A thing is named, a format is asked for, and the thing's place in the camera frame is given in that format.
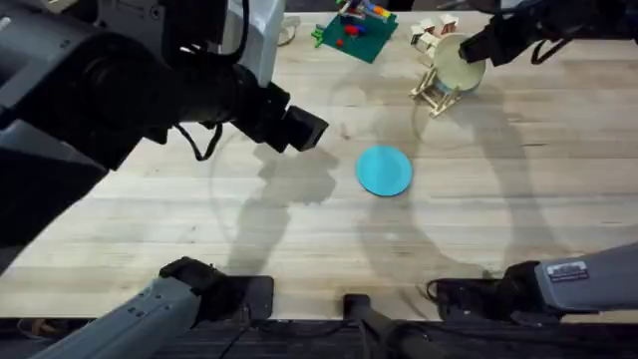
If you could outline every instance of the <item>blue disc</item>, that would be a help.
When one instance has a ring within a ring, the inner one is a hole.
[[[397,195],[410,185],[412,165],[401,151],[391,146],[374,146],[359,157],[357,179],[373,194]]]

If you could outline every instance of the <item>wooden tabletop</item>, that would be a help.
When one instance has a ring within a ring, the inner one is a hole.
[[[2,275],[0,316],[99,316],[188,255],[273,276],[276,318],[338,318],[354,292],[392,317],[436,319],[417,290],[426,280],[635,241],[636,45],[579,41],[539,67],[528,52],[430,120],[408,97],[425,71],[409,37],[434,14],[400,14],[374,65],[314,49],[314,24],[332,15],[301,15],[275,81],[330,123],[319,147],[280,156],[227,126],[198,163],[176,132],[143,142]],[[487,22],[456,15],[462,32]],[[192,130],[201,146],[211,136]],[[411,158],[403,195],[357,183],[357,157],[377,144]]]

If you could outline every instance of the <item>white round object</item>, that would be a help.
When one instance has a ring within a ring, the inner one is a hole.
[[[485,73],[485,60],[468,64],[459,56],[461,43],[467,38],[463,34],[449,34],[441,40],[435,51],[437,78],[450,92],[455,88],[461,92],[473,90]]]

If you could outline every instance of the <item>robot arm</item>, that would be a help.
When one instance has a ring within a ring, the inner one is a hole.
[[[588,34],[621,32],[636,39],[635,4],[634,0],[524,0],[510,9],[480,9],[493,16],[481,32],[461,44],[460,55],[469,63],[491,59],[500,66],[540,41],[531,59],[539,65],[574,38]],[[555,45],[542,52],[546,41]]]
[[[278,152],[314,148],[328,127],[237,64],[247,21],[235,52],[214,52],[226,1],[34,3],[0,1],[2,244],[28,243],[142,138],[163,145],[180,123],[215,130],[212,145],[231,123]]]
[[[270,277],[226,276],[184,257],[122,306],[32,358],[148,358],[203,320],[267,319],[273,286]]]
[[[638,243],[574,258],[528,261],[502,279],[438,279],[442,318],[520,324],[558,322],[567,314],[638,309]]]

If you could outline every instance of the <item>red block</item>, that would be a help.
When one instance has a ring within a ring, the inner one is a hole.
[[[359,29],[357,29],[356,26],[346,25],[344,30],[346,31],[346,34],[348,35],[352,35],[352,36],[359,35]]]

